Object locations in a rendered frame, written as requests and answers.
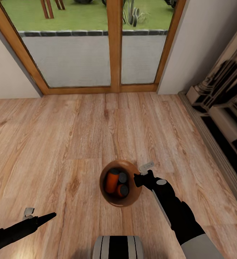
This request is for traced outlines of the robot trunk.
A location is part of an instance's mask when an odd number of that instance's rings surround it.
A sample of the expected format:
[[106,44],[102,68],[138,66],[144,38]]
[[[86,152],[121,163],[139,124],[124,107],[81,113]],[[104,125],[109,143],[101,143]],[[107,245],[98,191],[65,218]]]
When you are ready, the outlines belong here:
[[93,259],[144,259],[139,236],[98,236]]

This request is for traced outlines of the trash can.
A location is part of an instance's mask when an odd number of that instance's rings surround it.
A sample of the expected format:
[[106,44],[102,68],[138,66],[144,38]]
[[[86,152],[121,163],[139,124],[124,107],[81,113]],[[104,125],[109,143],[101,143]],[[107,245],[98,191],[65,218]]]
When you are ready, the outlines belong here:
[[[119,164],[118,162],[124,162],[128,165]],[[104,185],[108,172],[111,169],[115,169],[118,172],[124,172],[127,175],[127,181],[124,183],[128,188],[127,196],[121,198],[113,198],[110,194],[107,194],[104,190]],[[134,174],[139,175],[140,172],[135,165],[126,160],[114,160],[108,163],[102,170],[99,179],[99,188],[103,198],[112,206],[117,208],[126,208],[134,204],[142,192],[142,186],[136,187],[134,181]]]

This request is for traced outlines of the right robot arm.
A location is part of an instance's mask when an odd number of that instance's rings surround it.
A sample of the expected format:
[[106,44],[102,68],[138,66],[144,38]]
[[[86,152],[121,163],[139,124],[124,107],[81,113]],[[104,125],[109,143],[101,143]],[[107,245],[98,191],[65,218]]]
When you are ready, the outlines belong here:
[[152,170],[147,170],[153,166],[154,162],[149,162],[139,168],[141,173],[134,174],[135,185],[144,185],[153,192],[168,225],[175,232],[186,259],[225,259],[196,222],[189,205],[175,197],[171,184],[167,180],[155,178]]

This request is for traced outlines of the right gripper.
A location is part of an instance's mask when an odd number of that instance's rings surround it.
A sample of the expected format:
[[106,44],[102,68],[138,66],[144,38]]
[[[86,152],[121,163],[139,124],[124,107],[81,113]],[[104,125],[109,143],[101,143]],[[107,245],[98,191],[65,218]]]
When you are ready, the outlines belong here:
[[137,175],[137,174],[134,174],[134,181],[135,181],[135,185],[136,187],[140,187],[142,185],[146,186],[147,187],[147,180],[150,178],[150,177],[154,177],[153,175],[153,172],[152,170],[148,170],[148,174],[146,175]]

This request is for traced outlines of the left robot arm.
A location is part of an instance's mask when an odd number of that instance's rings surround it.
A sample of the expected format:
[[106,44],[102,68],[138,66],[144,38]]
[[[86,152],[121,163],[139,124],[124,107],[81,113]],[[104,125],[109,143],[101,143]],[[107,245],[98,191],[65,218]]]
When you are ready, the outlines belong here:
[[54,218],[57,214],[50,213],[41,217],[33,217],[34,208],[25,208],[22,222],[6,229],[0,229],[0,249],[34,233],[38,227]]

